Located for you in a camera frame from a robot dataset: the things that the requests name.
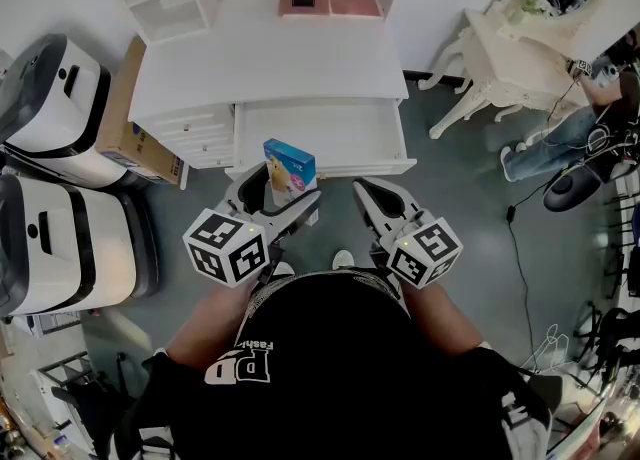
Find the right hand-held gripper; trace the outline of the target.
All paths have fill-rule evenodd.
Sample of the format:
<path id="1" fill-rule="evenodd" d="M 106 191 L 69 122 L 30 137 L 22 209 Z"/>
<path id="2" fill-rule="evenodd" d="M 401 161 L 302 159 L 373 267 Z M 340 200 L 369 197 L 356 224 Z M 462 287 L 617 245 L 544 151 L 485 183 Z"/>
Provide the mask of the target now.
<path id="1" fill-rule="evenodd" d="M 404 187 L 377 177 L 357 177 L 352 188 L 365 224 L 388 255 L 384 265 L 398 280 L 423 289 L 452 268 L 463 245 L 443 217 L 429 223 L 420 218 L 394 230 L 394 217 L 423 213 L 414 197 Z"/>

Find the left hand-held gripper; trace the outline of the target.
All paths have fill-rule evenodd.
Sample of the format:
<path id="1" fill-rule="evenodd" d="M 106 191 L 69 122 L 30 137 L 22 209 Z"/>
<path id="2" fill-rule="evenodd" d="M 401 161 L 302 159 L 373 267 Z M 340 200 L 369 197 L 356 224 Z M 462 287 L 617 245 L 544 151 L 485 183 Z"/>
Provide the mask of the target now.
<path id="1" fill-rule="evenodd" d="M 261 212 L 268 182 L 261 162 L 232 182 L 225 200 L 239 213 Z M 293 235 L 318 210 L 320 197 L 316 188 L 276 211 L 262 211 L 262 226 L 205 208 L 182 237 L 195 271 L 229 288 L 259 275 L 271 262 L 267 240 Z"/>

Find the small blue printed box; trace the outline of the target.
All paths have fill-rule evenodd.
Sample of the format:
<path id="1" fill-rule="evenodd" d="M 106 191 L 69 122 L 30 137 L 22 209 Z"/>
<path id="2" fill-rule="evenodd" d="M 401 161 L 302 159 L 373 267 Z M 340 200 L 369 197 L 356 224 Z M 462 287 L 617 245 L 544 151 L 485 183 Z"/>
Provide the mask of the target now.
<path id="1" fill-rule="evenodd" d="M 284 207 L 317 188 L 314 155 L 274 138 L 263 147 L 276 206 Z"/>

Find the white drawer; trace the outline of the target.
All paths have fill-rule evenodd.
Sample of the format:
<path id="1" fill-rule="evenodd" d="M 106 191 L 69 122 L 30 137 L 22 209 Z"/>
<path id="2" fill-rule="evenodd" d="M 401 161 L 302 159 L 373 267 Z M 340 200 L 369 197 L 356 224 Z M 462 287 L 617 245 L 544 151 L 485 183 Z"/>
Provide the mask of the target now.
<path id="1" fill-rule="evenodd" d="M 233 180 L 265 160 L 271 138 L 315 156 L 322 178 L 386 176 L 408 171 L 395 99 L 307 98 L 239 103 L 235 106 Z"/>

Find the person's left forearm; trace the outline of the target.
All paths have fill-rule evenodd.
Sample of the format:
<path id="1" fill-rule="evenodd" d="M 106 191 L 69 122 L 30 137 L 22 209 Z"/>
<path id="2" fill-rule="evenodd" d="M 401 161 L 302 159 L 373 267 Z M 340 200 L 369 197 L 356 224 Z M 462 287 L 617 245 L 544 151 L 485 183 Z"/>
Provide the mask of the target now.
<path id="1" fill-rule="evenodd" d="M 215 285 L 166 347 L 177 364 L 202 374 L 234 344 L 255 280 L 235 288 Z"/>

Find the person's right forearm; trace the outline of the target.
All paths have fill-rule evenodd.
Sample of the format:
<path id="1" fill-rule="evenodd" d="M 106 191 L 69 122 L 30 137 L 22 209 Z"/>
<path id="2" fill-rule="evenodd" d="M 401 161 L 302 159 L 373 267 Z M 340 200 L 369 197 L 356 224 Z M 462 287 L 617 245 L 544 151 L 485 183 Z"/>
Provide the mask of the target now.
<path id="1" fill-rule="evenodd" d="M 441 285 L 431 283 L 418 289 L 401 280 L 400 287 L 409 315 L 434 347 L 449 356 L 458 356 L 484 342 Z"/>

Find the person's patterned shorts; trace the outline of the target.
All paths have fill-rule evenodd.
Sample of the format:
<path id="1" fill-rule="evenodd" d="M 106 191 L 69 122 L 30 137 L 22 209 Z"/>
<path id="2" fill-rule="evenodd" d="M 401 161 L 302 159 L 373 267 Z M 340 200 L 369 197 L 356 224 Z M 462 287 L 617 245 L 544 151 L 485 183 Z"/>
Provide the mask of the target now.
<path id="1" fill-rule="evenodd" d="M 387 295 L 407 312 L 406 305 L 402 302 L 399 289 L 384 276 L 382 271 L 376 268 L 342 267 L 334 270 L 282 276 L 275 281 L 269 282 L 266 286 L 257 289 L 250 297 L 244 319 L 251 319 L 256 311 L 278 291 L 282 291 L 287 287 L 296 287 L 300 281 L 313 283 L 320 278 L 322 282 L 323 278 L 330 277 L 336 279 L 342 276 L 348 277 L 351 284 L 358 283 L 366 285 Z"/>

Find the white cabinet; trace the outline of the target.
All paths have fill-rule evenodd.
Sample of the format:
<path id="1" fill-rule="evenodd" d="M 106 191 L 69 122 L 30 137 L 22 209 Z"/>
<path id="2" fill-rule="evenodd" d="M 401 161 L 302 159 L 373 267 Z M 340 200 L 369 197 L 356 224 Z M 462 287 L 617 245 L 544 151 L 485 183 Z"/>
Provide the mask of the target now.
<path id="1" fill-rule="evenodd" d="M 221 28 L 146 50 L 129 118 L 194 169 L 233 165 L 235 106 L 408 96 L 379 21 L 276 21 Z"/>

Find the brown cardboard box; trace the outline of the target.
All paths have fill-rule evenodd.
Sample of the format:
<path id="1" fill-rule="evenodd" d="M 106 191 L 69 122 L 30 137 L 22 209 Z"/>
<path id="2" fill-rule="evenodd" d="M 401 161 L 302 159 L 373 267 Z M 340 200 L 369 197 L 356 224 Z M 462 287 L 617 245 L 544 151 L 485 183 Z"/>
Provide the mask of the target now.
<path id="1" fill-rule="evenodd" d="M 136 176 L 153 183 L 179 185 L 182 160 L 142 126 L 129 120 L 145 51 L 146 44 L 135 36 L 112 79 L 95 148 Z"/>

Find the cream dressing table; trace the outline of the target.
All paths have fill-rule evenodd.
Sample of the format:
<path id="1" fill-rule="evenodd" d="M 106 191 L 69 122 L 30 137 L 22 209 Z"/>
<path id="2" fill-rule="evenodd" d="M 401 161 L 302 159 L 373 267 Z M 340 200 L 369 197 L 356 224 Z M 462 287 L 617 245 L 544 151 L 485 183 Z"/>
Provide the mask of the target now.
<path id="1" fill-rule="evenodd" d="M 466 9 L 464 15 L 468 25 L 442 50 L 432 76 L 418 82 L 423 91 L 433 88 L 451 60 L 462 59 L 464 81 L 455 90 L 461 98 L 430 128 L 431 139 L 439 139 L 457 121 L 467 121 L 489 105 L 499 109 L 496 122 L 528 108 L 548 113 L 552 128 L 589 105 L 580 84 L 566 72 L 561 54 L 536 41 L 511 40 L 497 33 L 479 11 Z"/>

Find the black round seat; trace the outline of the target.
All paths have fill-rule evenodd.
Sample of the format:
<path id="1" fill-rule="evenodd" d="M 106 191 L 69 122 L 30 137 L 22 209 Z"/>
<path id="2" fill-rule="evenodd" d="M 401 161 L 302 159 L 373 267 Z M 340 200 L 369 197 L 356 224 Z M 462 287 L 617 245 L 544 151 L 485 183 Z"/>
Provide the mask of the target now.
<path id="1" fill-rule="evenodd" d="M 565 212 L 585 202 L 601 185 L 601 179 L 593 170 L 576 164 L 561 170 L 549 181 L 542 203 L 548 211 Z"/>

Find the person's black t-shirt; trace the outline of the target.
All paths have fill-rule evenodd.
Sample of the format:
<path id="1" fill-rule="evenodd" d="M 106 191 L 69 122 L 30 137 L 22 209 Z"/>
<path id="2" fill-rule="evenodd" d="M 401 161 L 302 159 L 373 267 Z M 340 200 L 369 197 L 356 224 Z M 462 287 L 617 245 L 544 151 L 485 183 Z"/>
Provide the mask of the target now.
<path id="1" fill-rule="evenodd" d="M 544 460 L 551 434 L 485 341 L 449 356 L 344 276 L 278 291 L 204 374 L 146 367 L 108 460 Z"/>

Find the white machine lower unit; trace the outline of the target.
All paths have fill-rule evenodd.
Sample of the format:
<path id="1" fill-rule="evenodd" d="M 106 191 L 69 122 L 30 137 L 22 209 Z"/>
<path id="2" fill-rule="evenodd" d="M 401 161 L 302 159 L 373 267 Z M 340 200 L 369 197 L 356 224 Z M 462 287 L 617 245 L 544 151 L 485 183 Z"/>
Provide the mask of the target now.
<path id="1" fill-rule="evenodd" d="M 0 318 L 109 307 L 158 289 L 139 195 L 0 176 Z"/>

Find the white machine unit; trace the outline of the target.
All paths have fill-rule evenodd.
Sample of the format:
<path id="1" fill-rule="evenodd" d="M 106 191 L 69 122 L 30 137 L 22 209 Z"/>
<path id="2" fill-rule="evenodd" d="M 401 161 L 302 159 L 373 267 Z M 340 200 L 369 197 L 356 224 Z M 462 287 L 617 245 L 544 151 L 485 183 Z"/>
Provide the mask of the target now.
<path id="1" fill-rule="evenodd" d="M 0 176 L 0 318 L 109 307 L 158 289 L 139 195 Z"/>
<path id="2" fill-rule="evenodd" d="M 0 152 L 86 188 L 121 181 L 127 169 L 98 152 L 111 72 L 64 34 L 26 48 L 0 82 Z"/>

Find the white machine upper unit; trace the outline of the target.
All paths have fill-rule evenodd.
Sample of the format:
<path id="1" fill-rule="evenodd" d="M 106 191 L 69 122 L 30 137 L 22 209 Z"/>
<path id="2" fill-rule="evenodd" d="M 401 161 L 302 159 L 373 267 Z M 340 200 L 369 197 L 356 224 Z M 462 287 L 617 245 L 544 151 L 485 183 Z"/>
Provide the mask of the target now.
<path id="1" fill-rule="evenodd" d="M 127 169 L 98 152 L 111 72 L 64 34 L 26 48 L 0 82 L 0 152 L 86 188 L 121 181 Z"/>

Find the dark grey chair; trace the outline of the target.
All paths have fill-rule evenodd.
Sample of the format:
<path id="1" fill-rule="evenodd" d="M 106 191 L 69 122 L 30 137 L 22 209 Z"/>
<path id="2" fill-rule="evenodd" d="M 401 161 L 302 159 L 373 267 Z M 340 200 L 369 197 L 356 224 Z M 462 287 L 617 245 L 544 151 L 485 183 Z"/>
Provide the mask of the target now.
<path id="1" fill-rule="evenodd" d="M 532 371 L 520 370 L 526 379 L 524 402 L 536 412 L 543 407 L 553 415 L 559 408 L 563 396 L 563 379 L 559 375 L 542 375 Z"/>

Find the black office chair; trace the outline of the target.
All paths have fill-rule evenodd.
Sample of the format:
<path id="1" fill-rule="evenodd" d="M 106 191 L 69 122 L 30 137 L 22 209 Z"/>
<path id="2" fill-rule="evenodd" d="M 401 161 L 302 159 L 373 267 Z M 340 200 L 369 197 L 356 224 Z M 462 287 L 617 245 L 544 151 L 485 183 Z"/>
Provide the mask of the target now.
<path id="1" fill-rule="evenodd" d="M 68 415 L 55 421 L 56 429 L 78 428 L 90 443 L 85 451 L 93 460 L 108 459 L 111 434 L 133 404 L 123 371 L 123 364 L 129 360 L 124 352 L 116 354 L 116 383 L 93 368 L 86 351 L 36 370 L 43 383 L 43 398 L 66 407 Z"/>

